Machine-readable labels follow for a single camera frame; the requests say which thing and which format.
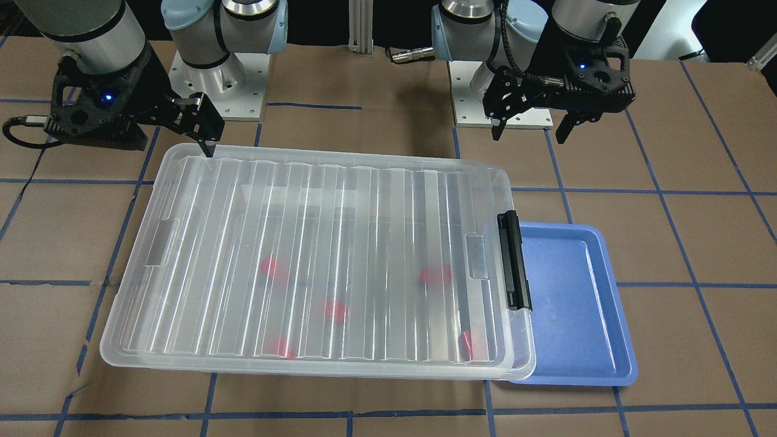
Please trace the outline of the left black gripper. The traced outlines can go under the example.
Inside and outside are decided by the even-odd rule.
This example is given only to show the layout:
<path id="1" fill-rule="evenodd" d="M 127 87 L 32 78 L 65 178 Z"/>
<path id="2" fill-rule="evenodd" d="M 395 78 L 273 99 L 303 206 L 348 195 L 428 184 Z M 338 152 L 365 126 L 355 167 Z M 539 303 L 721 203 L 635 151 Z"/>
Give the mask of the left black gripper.
<path id="1" fill-rule="evenodd" d="M 603 113 L 619 113 L 636 99 L 629 71 L 629 47 L 617 36 L 611 44 L 553 39 L 538 46 L 539 59 L 519 66 L 517 50 L 502 57 L 484 92 L 484 113 L 497 124 L 532 108 L 565 110 L 555 138 L 564 144 L 577 124 L 595 122 Z"/>

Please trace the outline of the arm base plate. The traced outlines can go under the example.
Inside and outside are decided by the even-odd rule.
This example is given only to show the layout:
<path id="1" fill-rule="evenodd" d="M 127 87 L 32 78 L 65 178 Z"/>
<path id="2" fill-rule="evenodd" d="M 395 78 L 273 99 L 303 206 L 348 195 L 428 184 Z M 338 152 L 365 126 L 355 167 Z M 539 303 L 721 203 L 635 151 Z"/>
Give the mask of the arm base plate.
<path id="1" fill-rule="evenodd" d="M 478 61 L 450 61 L 450 93 L 458 127 L 489 128 L 492 125 L 483 110 L 483 95 L 493 74 Z M 507 121 L 507 128 L 549 129 L 552 127 L 549 109 L 529 109 Z"/>
<path id="2" fill-rule="evenodd" d="M 266 53 L 232 53 L 219 66 L 195 69 L 177 52 L 169 79 L 181 97 L 204 92 L 225 121 L 260 121 L 271 60 Z"/>

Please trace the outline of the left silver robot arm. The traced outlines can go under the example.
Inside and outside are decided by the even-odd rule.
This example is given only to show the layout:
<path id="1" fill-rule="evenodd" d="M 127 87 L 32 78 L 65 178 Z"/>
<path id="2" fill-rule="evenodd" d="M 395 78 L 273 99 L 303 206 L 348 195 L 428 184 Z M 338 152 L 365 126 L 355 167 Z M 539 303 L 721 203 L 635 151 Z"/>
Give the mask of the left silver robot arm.
<path id="1" fill-rule="evenodd" d="M 636 99 L 622 33 L 637 1 L 441 1 L 432 47 L 445 61 L 480 62 L 484 116 L 500 140 L 507 122 L 539 107 L 565 112 L 563 143 L 575 127 L 624 111 Z"/>

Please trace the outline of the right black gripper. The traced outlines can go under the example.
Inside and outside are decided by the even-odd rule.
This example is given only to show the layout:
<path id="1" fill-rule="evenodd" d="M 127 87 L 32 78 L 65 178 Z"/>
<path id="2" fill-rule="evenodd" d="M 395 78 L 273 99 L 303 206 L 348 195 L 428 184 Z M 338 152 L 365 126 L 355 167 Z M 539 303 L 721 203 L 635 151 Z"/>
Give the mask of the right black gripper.
<path id="1" fill-rule="evenodd" d="M 58 62 L 50 114 L 44 132 L 75 146 L 142 151 L 148 137 L 141 125 L 186 135 L 212 158 L 225 121 L 204 92 L 186 98 L 171 86 L 149 42 L 124 69 L 89 75 L 72 55 Z"/>

